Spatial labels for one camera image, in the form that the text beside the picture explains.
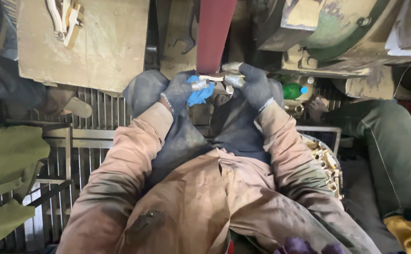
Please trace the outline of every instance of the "blue rag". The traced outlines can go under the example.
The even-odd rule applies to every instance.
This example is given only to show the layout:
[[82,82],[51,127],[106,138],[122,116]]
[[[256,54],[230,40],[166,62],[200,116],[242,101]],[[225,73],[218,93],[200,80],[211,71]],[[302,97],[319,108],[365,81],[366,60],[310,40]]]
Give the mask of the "blue rag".
[[[198,81],[198,80],[199,80],[198,76],[193,75],[190,78],[188,78],[187,82],[191,83],[191,82]],[[191,93],[186,103],[190,107],[195,104],[206,103],[206,99],[212,95],[214,87],[215,87],[215,84],[212,82],[209,82],[209,87],[206,87],[199,91],[194,91],[193,93]]]

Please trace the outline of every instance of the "work glove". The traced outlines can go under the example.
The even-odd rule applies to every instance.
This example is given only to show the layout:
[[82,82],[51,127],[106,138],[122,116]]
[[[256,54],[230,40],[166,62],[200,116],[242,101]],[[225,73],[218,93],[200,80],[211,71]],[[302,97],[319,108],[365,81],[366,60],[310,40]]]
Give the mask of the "work glove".
[[169,82],[168,88],[160,94],[165,98],[173,115],[177,115],[186,106],[186,101],[193,92],[191,84],[188,84],[187,79],[195,75],[195,73],[195,71],[177,73]]
[[240,88],[246,100],[260,113],[271,102],[273,94],[265,72],[246,63],[229,63],[223,65],[224,71],[239,71],[245,75],[243,86]]

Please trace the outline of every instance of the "green plastic bottle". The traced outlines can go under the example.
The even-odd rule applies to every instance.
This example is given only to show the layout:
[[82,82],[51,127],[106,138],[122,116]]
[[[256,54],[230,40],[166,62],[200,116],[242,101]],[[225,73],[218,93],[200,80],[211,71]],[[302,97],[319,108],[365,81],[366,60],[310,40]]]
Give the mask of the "green plastic bottle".
[[307,87],[301,86],[298,83],[288,83],[282,85],[282,92],[284,94],[284,99],[286,100],[294,100],[302,94],[305,94],[307,91]]

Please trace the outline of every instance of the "bare foot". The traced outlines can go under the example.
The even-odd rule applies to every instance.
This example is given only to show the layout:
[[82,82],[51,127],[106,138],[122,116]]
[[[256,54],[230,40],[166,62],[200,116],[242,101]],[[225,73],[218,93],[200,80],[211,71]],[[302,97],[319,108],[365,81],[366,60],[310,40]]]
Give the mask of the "bare foot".
[[325,104],[320,97],[315,97],[315,99],[311,101],[308,107],[308,113],[312,121],[321,123],[321,115],[325,112],[329,112]]

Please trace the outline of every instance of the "sanding belt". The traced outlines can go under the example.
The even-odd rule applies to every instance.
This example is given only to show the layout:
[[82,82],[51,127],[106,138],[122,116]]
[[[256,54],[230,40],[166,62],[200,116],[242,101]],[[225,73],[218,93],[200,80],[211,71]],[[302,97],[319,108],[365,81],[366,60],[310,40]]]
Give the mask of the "sanding belt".
[[197,72],[218,71],[237,0],[201,0],[197,39]]

